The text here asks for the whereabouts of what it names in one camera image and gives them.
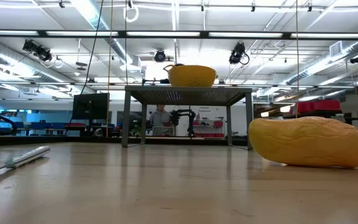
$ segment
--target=metal table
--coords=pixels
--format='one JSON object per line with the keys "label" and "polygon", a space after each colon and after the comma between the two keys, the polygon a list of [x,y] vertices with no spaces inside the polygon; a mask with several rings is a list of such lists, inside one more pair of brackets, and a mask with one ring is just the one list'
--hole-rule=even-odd
{"label": "metal table", "polygon": [[125,86],[124,122],[122,124],[122,146],[128,147],[129,112],[131,97],[142,104],[142,137],[145,142],[147,105],[225,106],[227,113],[227,144],[232,146],[231,106],[246,98],[247,130],[252,121],[252,89],[225,87],[172,87],[172,86]]}

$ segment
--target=computer monitor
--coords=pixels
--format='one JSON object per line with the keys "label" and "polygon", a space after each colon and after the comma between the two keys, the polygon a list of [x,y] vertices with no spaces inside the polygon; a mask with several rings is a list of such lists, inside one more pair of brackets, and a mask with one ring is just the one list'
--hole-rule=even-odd
{"label": "computer monitor", "polygon": [[74,96],[73,119],[106,119],[109,93]]}

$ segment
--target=metal grate tabletop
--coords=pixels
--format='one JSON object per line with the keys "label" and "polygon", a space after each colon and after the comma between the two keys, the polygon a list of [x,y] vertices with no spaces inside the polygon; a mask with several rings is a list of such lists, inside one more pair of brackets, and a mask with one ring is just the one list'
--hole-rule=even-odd
{"label": "metal grate tabletop", "polygon": [[125,91],[147,105],[231,106],[251,94],[251,88],[125,86]]}

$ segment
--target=black robotic arm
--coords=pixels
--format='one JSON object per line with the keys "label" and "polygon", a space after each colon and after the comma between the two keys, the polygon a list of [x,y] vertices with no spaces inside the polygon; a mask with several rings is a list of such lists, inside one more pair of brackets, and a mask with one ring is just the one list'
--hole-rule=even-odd
{"label": "black robotic arm", "polygon": [[179,124],[179,118],[181,116],[188,116],[189,117],[189,127],[187,129],[189,137],[194,136],[194,128],[193,128],[193,121],[196,117],[196,113],[192,110],[173,110],[171,111],[171,122],[176,127]]}

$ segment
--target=yellow foam object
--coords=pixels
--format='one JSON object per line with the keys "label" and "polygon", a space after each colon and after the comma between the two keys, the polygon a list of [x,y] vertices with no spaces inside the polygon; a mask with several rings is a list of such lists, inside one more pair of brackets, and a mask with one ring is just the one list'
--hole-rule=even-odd
{"label": "yellow foam object", "polygon": [[265,159],[296,166],[358,167],[358,128],[335,119],[255,119],[249,139]]}
{"label": "yellow foam object", "polygon": [[163,69],[175,87],[211,87],[218,77],[214,69],[201,65],[168,65]]}

